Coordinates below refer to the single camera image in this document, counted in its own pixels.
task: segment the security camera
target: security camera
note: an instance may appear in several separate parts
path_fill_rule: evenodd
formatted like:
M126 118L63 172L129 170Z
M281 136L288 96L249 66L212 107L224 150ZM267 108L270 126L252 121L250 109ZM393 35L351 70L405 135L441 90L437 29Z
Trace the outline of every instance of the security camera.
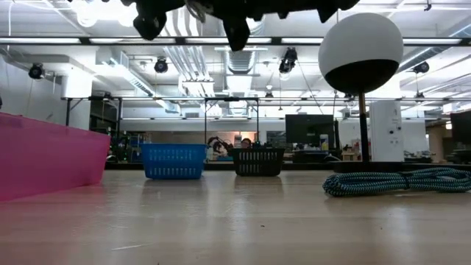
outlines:
M291 72L291 70L294 68L296 65L297 61L297 52L295 48L288 48L286 50L285 55L283 56L283 59L281 60L280 63L280 73L281 74L287 74Z
M46 71L44 71L42 63L33 63L29 69L28 75L34 80L41 80L44 78Z
M430 66L427 62L420 63L412 68L412 71L416 74L425 74L428 72L428 70L430 70Z
M166 61L167 59L165 57L159 57L155 63L154 70L159 74L166 73L169 69L169 65Z

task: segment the laundry basket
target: laundry basket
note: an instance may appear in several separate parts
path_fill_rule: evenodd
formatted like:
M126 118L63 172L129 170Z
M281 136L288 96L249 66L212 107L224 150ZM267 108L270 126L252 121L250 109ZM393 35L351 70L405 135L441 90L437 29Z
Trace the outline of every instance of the laundry basket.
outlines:
M274 177L280 174L285 150L268 149L234 149L234 167L237 175L242 177Z
M146 177L154 180L197 180L206 159L205 144L143 144Z

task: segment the white spherical lamp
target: white spherical lamp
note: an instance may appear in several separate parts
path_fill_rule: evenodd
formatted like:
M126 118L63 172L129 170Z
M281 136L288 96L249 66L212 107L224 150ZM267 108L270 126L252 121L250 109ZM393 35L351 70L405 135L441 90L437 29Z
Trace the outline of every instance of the white spherical lamp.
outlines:
M403 58L403 36L388 18L351 15L330 29L319 49L319 67L338 91L358 95L388 82Z

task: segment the blue coiled cable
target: blue coiled cable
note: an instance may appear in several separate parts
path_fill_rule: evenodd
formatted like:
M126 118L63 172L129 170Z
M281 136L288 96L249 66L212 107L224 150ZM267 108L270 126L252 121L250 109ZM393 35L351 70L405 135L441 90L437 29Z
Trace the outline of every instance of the blue coiled cable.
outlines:
M322 186L334 197L373 195L384 191L466 192L471 190L471 172L431 168L412 172L362 172L330 176Z

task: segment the metal frame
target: metal frame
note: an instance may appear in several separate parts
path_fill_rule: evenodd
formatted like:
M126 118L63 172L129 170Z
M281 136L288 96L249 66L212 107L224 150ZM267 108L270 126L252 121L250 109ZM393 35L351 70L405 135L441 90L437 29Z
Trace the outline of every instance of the metal frame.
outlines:
M116 137L119 138L120 136L120 128L121 128L121 120L123 119L122 115L122 108L123 108L123 99L121 97L116 97L116 98L102 98L102 97L97 97L97 96L89 96L89 97L82 97L82 98L62 98L62 100L67 100L67 108L65 111L65 125L69 126L70 124L70 116L71 116L71 111L83 100L89 100L89 101L110 101L110 100L118 100L118 118L116 119ZM78 100L76 104L71 106L71 103L73 100Z
M250 37L250 46L320 46L323 37ZM408 47L469 47L471 38L403 38ZM84 37L84 36L0 36L1 45L34 46L227 46L224 37Z
M213 107L217 102L219 101L224 101L224 102L239 102L241 100L244 100L248 103L248 101L255 101L257 103L257 141L260 139L260 117L259 117L259 107L260 107L260 101L272 101L273 98L258 98L258 97L206 97L206 98L188 98L188 97L181 97L181 98L176 98L176 97L158 97L158 98L138 98L138 97L114 97L114 98L97 98L94 96L90 96L88 98L63 98L64 100L67 100L67 114L66 114L66 120L65 120L65 125L68 126L69 124L69 119L70 119L70 111L71 111L71 102L72 100L96 100L96 101L106 101L106 100L118 100L119 101L119 106L118 106L118 120L116 121L116 130L117 130L117 137L120 135L120 127L121 127L121 120L124 119L122 117L122 108L124 105L124 101L126 100L157 100L157 99L162 99L162 100L176 100L176 101L195 101L195 102L205 102L205 140L204 144L206 144L207 138L208 138L208 110L210 110L211 107ZM299 100L299 98L280 98L276 99L280 101L296 101ZM311 100L322 100L322 101L329 101L329 100L334 100L334 98L301 98L301 101L311 101ZM440 102L466 102L466 101L471 101L471 98L457 98L457 99L452 99L452 98L423 98L423 99L415 99L415 98L365 98L364 93L361 93L357 99L351 100L351 99L345 99L344 102L351 102L351 101L358 101L359 102L359 107L360 107L360 133L361 133L361 157L363 162L369 162L369 147L368 147L368 129L367 129L367 123L366 123L366 100L368 101L381 101L381 100L395 100L395 101L400 101L400 102L426 102L426 101L440 101ZM213 105L210 106L209 109L208 107L208 102L209 101L215 101ZM335 127L335 134L336 134L336 148L337 150L340 150L340 140L339 140L339 122L337 120L334 121L334 127Z
M88 99L88 98L73 98L73 100L78 100L78 99ZM115 98L110 98L109 100L115 100L115 99L123 99L124 101L151 101L151 100L173 100L173 101L182 101L182 102L188 102L188 101L194 101L194 102L203 102L205 101L204 97L174 97L174 96L164 96L164 97L139 97L139 96L123 96L123 97L115 97ZM293 101L298 101L298 102L315 102L315 101L325 101L325 102L333 102L334 100L336 102L357 102L358 98L354 99L339 99L336 98L334 99L333 97L281 97L281 98L266 98L266 97L259 97L256 98L260 102L293 102ZM398 102L429 102L429 101L435 101L435 102L471 102L471 97L461 97L461 98L450 98L450 97L443 97L443 98L414 98L414 97L402 97L402 98L365 98L365 101L398 101Z

